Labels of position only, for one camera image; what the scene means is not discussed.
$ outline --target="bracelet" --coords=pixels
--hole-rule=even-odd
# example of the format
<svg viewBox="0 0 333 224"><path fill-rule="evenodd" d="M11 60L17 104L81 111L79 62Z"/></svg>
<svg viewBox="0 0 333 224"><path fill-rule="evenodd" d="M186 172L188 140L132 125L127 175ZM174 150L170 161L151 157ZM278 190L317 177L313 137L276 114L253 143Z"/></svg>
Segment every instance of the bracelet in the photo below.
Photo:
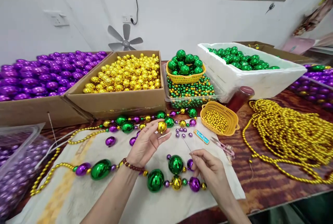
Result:
<svg viewBox="0 0 333 224"><path fill-rule="evenodd" d="M140 172L140 173L143 173L143 172L145 171L145 168L144 168L144 167L143 167L143 168L139 168L139 167L136 167L136 166L134 166L134 165L129 164L129 163L126 161L126 158L124 158L124 159L122 160L122 163L125 164L126 167L129 167L130 169L132 169L132 170L134 170L134 171L138 171L138 172Z"/></svg>

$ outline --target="wall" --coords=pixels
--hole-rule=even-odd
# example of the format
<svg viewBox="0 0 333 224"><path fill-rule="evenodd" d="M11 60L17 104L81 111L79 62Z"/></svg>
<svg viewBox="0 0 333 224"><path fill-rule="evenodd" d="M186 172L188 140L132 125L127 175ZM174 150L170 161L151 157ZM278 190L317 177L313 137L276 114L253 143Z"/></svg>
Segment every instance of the wall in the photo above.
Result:
<svg viewBox="0 0 333 224"><path fill-rule="evenodd" d="M159 49L165 60L178 49L195 53L201 42L258 40L280 46L319 1L275 2L265 14L271 2L138 0L139 22L131 25L130 39L142 37L144 43L134 47ZM0 0L0 6L0 64L54 51L108 50L116 40L107 26L122 35L121 16L136 14L135 0ZM61 10L70 26L52 26L44 9Z"/></svg>

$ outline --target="styrofoam box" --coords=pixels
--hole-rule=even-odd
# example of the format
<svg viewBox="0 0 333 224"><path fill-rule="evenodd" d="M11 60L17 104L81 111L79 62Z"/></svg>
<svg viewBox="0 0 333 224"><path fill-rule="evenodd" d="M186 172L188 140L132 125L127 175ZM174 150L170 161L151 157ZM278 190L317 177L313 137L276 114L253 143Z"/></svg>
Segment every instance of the styrofoam box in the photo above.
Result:
<svg viewBox="0 0 333 224"><path fill-rule="evenodd" d="M245 56L258 55L261 60L270 66L279 66L280 69L264 69L244 71L233 65L227 65L219 56L209 52L211 49L226 49L236 46ZM274 55L249 48L239 43L200 43L198 44L198 56L205 64L212 76L226 92L222 103L228 102L237 88L240 86L251 87L255 95L253 100L271 98L287 88L291 83L301 77L307 70L302 65L283 60Z"/></svg>

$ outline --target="cable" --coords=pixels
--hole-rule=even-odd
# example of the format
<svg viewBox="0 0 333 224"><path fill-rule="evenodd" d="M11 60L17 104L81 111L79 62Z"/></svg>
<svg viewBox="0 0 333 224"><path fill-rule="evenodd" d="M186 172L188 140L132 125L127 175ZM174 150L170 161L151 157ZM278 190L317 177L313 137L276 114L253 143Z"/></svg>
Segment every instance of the cable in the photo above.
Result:
<svg viewBox="0 0 333 224"><path fill-rule="evenodd" d="M138 0L136 0L136 23L134 23L133 18L131 18L131 22L133 25L136 25L138 23L138 12L139 12L139 6L138 6Z"/></svg>

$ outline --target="hand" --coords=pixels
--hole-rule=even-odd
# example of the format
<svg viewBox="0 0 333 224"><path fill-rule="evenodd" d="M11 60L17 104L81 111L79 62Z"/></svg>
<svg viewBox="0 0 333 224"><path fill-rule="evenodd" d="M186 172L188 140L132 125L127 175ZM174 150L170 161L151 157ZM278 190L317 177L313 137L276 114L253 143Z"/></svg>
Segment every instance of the hand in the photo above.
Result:
<svg viewBox="0 0 333 224"><path fill-rule="evenodd" d="M170 129L166 129L163 134L155 132L157 131L159 122L163 119L158 119L147 124L147 126L141 130L138 138L136 139L131 151L128 154L127 161L130 164L138 167L144 167L157 148L170 138Z"/></svg>
<svg viewBox="0 0 333 224"><path fill-rule="evenodd" d="M225 209L231 200L236 199L230 189L221 160L205 149L194 150L192 153L190 155L193 159L194 177L200 173L216 202Z"/></svg>

